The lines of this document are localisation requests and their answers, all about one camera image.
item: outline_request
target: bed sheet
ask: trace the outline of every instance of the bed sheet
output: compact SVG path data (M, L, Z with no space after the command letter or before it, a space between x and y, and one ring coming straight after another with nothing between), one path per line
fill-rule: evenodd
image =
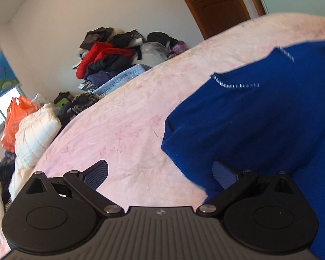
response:
M122 206L193 206L205 191L161 150L172 110L216 71L265 57L274 47L325 39L325 18L275 14L244 22L160 64L79 114L35 167L49 177L85 170L100 159L109 175L98 192ZM0 257L9 247L0 233Z

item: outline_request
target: wooden door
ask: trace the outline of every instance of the wooden door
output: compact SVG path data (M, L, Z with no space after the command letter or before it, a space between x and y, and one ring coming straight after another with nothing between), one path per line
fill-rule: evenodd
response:
M185 0L205 39L249 20L243 0Z

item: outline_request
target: bed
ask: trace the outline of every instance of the bed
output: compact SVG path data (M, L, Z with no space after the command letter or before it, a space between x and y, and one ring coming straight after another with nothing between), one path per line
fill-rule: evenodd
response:
M266 56L276 46L325 39L325 18L276 14L244 22L133 79L78 115L35 167L49 177L85 170L100 159L109 175L98 192L125 210L135 206L195 209L205 191L161 150L171 111L210 75ZM0 258L9 247L0 229Z

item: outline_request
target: light blue towel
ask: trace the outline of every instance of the light blue towel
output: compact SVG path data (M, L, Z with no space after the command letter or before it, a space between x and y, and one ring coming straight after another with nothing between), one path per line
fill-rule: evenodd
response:
M113 77L101 87L97 88L93 93L104 97L149 69L151 69L151 67L148 65L137 64Z

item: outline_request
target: red garment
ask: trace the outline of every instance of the red garment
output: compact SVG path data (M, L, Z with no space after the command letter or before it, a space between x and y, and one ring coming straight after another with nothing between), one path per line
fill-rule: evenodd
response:
M117 49L114 48L110 43L97 42L94 44L94 46L92 46L89 53L86 55L86 57L82 60L81 64L79 65L76 71L76 77L78 79L83 79L89 64L101 60L107 57L108 55L121 54L129 58L132 57L134 53L135 51L133 49Z

